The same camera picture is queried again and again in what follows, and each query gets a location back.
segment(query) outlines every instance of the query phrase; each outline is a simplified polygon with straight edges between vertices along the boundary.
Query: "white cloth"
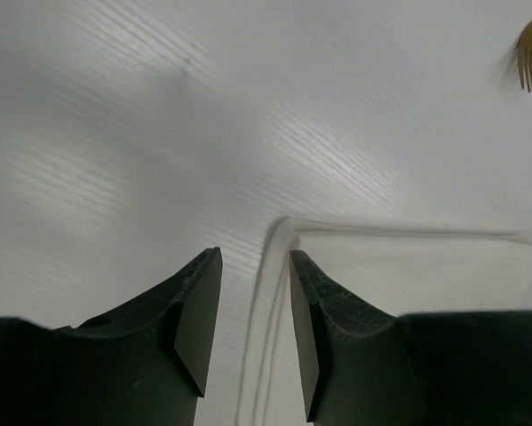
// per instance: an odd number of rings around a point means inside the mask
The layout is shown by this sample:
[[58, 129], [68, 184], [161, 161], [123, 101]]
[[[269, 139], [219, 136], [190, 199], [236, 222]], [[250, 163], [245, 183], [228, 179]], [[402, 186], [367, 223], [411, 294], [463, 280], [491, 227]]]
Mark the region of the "white cloth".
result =
[[288, 252], [393, 315], [514, 309], [532, 282], [532, 243], [509, 234], [391, 231], [285, 219], [266, 250], [253, 309], [238, 426], [305, 426]]

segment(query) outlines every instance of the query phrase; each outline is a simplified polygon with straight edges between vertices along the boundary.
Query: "towel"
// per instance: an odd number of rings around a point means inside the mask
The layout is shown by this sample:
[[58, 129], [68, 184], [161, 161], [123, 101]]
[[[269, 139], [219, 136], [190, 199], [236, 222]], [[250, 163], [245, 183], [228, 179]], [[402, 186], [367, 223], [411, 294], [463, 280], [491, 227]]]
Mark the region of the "towel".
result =
[[288, 218], [266, 249], [242, 374], [238, 426], [305, 426], [288, 253], [302, 249], [336, 282], [392, 315], [520, 308], [532, 242], [508, 233], [363, 229]]

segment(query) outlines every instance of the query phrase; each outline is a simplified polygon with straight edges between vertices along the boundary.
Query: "white surface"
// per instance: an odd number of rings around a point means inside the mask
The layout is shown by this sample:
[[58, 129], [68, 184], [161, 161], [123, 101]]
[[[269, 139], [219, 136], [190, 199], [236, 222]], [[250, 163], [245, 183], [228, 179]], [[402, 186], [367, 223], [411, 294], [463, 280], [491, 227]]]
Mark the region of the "white surface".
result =
[[288, 251], [392, 315], [520, 308], [532, 244], [510, 235], [362, 229], [286, 219], [266, 250], [250, 316], [238, 426], [306, 426]]
[[275, 220], [532, 238], [532, 97], [499, 84], [531, 18], [532, 0], [0, 0], [0, 314], [76, 325], [220, 245], [197, 425], [232, 425]]

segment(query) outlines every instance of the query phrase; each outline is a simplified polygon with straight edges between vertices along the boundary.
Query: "cloth fold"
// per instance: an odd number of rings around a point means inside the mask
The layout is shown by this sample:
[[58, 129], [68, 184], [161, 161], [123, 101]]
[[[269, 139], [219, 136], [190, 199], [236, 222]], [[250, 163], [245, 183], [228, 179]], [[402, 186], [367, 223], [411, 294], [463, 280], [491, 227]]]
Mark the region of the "cloth fold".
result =
[[532, 282], [532, 242], [509, 233], [367, 229], [284, 219], [262, 259], [238, 426], [306, 425], [290, 306], [291, 249], [303, 249], [333, 280], [392, 315], [516, 309]]

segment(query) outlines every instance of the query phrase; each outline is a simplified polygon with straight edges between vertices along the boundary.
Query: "cloth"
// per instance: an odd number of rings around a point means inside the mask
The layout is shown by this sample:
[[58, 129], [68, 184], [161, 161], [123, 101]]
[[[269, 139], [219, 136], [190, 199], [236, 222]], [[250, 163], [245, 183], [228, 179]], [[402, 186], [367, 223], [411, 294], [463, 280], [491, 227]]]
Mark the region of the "cloth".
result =
[[532, 282], [532, 243], [515, 235], [285, 219], [258, 276], [238, 426], [306, 425], [291, 317], [291, 249], [303, 249], [333, 280], [392, 315], [516, 309]]

